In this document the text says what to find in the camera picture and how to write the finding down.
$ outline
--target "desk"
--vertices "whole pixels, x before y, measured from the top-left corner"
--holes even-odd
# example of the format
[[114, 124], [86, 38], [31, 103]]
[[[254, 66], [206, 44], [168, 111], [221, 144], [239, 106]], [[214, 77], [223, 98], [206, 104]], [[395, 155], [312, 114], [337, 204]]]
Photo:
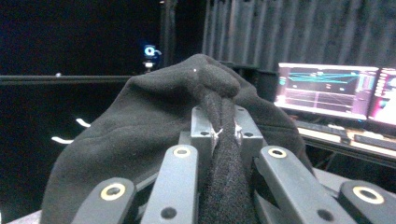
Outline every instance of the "desk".
[[353, 144], [347, 145], [342, 143], [335, 143], [307, 135], [303, 135], [303, 139], [305, 140], [305, 143], [311, 147], [318, 147], [324, 150], [337, 152], [346, 156], [354, 157], [364, 161], [374, 162], [396, 169], [396, 156], [381, 153], [378, 151], [368, 150], [362, 147], [354, 147], [352, 146]]

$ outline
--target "computer monitor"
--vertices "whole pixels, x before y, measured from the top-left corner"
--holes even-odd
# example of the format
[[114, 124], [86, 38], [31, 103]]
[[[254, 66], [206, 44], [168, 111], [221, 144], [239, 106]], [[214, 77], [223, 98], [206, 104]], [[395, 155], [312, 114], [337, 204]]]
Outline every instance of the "computer monitor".
[[368, 118], [396, 125], [396, 69], [380, 70]]
[[275, 105], [366, 119], [377, 72], [377, 67], [280, 63]]

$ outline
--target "gray curtain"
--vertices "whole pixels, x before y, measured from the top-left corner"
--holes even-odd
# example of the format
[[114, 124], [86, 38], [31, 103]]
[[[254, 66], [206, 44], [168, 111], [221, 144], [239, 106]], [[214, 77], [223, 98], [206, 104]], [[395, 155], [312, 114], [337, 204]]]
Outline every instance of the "gray curtain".
[[394, 0], [208, 0], [203, 53], [278, 63], [396, 67]]

